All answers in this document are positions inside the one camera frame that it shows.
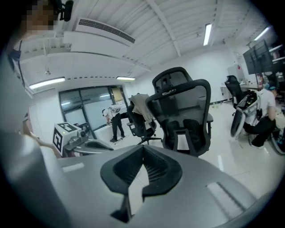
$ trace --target person in white shirt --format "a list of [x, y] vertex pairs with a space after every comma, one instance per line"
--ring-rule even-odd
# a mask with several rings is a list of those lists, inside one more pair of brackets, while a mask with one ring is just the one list
[[102, 114], [107, 119], [107, 124], [110, 124], [112, 121], [112, 128], [113, 128], [113, 138], [110, 140], [111, 143], [114, 143], [118, 140], [117, 138], [117, 127], [119, 127], [121, 132], [121, 137], [125, 137], [124, 130], [122, 128], [122, 121], [121, 121], [121, 114], [120, 114], [121, 107], [118, 105], [113, 105], [108, 109], [103, 109]]
[[258, 149], [264, 148], [264, 142], [268, 139], [275, 128], [275, 97], [276, 85], [269, 81], [263, 90], [257, 92], [260, 97], [257, 109], [259, 113], [245, 119], [244, 130], [249, 134], [257, 134], [251, 146]]

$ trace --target leg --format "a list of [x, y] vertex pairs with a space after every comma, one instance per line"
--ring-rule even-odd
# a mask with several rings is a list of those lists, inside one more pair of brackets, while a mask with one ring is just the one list
[[263, 122], [262, 124], [257, 124], [256, 134], [258, 134], [255, 139], [252, 141], [252, 144], [256, 147], [261, 147], [264, 145], [264, 142], [268, 139], [272, 131], [274, 130], [276, 125], [275, 120], [266, 120], [266, 122]]
[[247, 132], [249, 134], [255, 134], [254, 126], [251, 126], [248, 123], [244, 123], [244, 130], [245, 130], [245, 132]]
[[121, 136], [124, 137], [125, 133], [124, 133], [124, 130], [122, 128], [121, 114], [117, 114], [117, 116], [118, 116], [118, 127], [120, 129]]
[[113, 129], [113, 139], [117, 140], [117, 126], [118, 126], [118, 120], [115, 117], [112, 118], [112, 129]]

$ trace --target table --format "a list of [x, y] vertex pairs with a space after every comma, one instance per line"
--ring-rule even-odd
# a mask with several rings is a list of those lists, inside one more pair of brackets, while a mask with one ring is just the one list
[[260, 87], [257, 84], [250, 84], [250, 85], [241, 85], [240, 86], [242, 89], [248, 89], [248, 90], [262, 90], [263, 87]]

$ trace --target white t-shirt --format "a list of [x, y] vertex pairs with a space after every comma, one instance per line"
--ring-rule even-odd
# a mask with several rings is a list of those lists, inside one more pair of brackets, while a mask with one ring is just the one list
[[112, 119], [115, 116], [115, 113], [111, 112], [111, 109], [105, 109], [103, 111], [103, 115], [106, 117], [107, 115], [109, 116], [110, 119]]
[[[257, 109], [262, 109], [262, 117], [267, 116], [268, 107], [275, 107], [275, 97], [272, 92], [269, 90], [263, 89], [257, 92], [257, 95], [260, 98], [258, 101]], [[258, 121], [254, 121], [256, 119], [256, 115], [249, 116], [245, 119], [245, 122], [250, 125], [256, 125]]]
[[121, 110], [122, 110], [122, 109], [120, 109], [119, 112], [114, 113], [114, 112], [112, 112], [112, 110], [111, 110], [110, 108], [108, 108], [108, 109], [105, 109], [105, 110], [103, 111], [103, 115], [104, 115], [105, 117], [108, 115], [109, 118], [112, 119], [112, 118], [115, 117], [118, 113], [121, 114]]

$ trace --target window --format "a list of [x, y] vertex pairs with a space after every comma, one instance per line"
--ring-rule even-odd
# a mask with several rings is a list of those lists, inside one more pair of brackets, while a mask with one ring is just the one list
[[61, 110], [67, 122], [79, 125], [86, 123], [79, 91], [71, 91], [60, 94]]
[[119, 86], [80, 88], [59, 93], [64, 120], [71, 124], [87, 123], [94, 131], [106, 125], [102, 110], [110, 105], [121, 105], [126, 112], [126, 98]]
[[98, 129], [106, 124], [106, 118], [102, 110], [113, 104], [108, 88], [93, 88], [81, 90], [83, 106], [92, 130]]

